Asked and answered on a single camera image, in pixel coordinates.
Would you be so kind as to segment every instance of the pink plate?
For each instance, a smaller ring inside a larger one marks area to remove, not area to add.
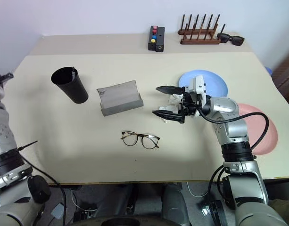
[[[239,114],[244,115],[251,112],[262,112],[256,107],[247,105],[247,104],[238,104],[239,105]],[[250,145],[253,145],[257,139],[261,136],[265,128],[265,120],[260,115],[249,116],[244,119],[248,127],[248,135]],[[272,122],[269,119],[269,129],[263,138],[263,140],[253,149],[253,154],[268,154],[271,152],[278,141],[277,130]]]

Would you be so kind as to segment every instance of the beige tabletop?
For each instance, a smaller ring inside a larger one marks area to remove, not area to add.
[[[264,178],[289,177],[289,105],[246,43],[241,47],[183,46],[180,36],[165,36],[165,52],[147,51],[147,35],[51,36],[39,40],[15,72],[2,100],[18,146],[37,167],[61,183],[208,180],[223,163],[212,125],[187,117],[185,124],[164,123],[151,113],[167,105],[155,90],[177,85],[194,69],[210,70],[227,83],[228,97],[255,106],[274,122],[276,148],[257,158]],[[74,66],[88,91],[83,104],[73,103],[50,78]],[[104,117],[96,91],[136,80],[141,108]],[[140,142],[123,144],[121,131],[159,136],[159,148]]]

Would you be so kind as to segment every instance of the crumpled paper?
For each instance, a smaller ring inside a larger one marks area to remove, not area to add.
[[[175,114],[178,113],[178,110],[179,110],[179,103],[181,103],[182,101],[182,97],[183,97],[183,94],[181,95],[177,95],[177,94],[172,94],[169,96],[168,98],[168,106],[161,106],[159,107],[159,110],[167,110],[167,111],[171,111]]]

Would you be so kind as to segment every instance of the sunglasses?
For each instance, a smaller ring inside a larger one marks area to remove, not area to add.
[[[137,143],[138,137],[141,137],[142,146],[144,146],[146,149],[153,149],[155,147],[159,147],[157,143],[160,138],[151,134],[139,134],[131,131],[124,131],[122,132],[121,139],[126,145],[133,146]]]
[[[229,34],[219,33],[217,38],[221,40],[221,43],[231,41],[233,45],[240,46],[244,42],[244,38],[240,36],[230,36]]]

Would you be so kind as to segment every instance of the white wall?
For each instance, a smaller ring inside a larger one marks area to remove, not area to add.
[[[289,0],[0,0],[0,71],[14,71],[41,35],[176,32],[182,14],[221,14],[262,63],[289,53]]]

